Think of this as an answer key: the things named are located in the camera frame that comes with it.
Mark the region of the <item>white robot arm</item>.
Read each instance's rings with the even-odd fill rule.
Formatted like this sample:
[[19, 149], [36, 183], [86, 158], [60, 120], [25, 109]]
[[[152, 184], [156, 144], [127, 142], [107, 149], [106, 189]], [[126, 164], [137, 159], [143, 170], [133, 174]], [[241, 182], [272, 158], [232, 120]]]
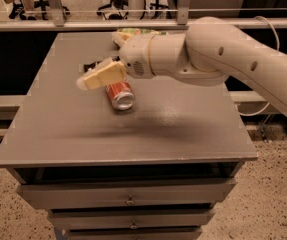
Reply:
[[117, 61], [107, 58], [78, 78], [81, 90], [108, 86], [130, 76], [169, 76], [180, 82], [213, 86], [232, 76], [287, 117], [287, 54], [253, 39], [215, 17], [195, 20], [181, 33], [115, 31]]

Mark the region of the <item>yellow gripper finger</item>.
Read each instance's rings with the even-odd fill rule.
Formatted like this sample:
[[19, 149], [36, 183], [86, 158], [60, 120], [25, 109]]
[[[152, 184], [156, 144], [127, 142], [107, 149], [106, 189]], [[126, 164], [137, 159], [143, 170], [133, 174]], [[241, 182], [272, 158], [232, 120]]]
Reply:
[[107, 58], [79, 77], [76, 85], [81, 90], [91, 90], [122, 82], [126, 76], [126, 67], [120, 61]]
[[122, 47], [125, 44], [125, 42], [132, 37], [133, 34], [131, 33], [125, 33], [125, 32], [112, 33], [112, 40], [118, 47]]

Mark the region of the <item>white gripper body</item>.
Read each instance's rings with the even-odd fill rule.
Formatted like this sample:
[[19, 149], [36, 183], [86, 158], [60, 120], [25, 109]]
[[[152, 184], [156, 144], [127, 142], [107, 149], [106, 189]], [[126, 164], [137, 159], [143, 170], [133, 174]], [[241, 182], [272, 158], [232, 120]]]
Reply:
[[150, 79], [154, 75], [149, 63], [151, 34], [135, 35], [119, 49], [119, 57], [127, 73], [136, 79]]

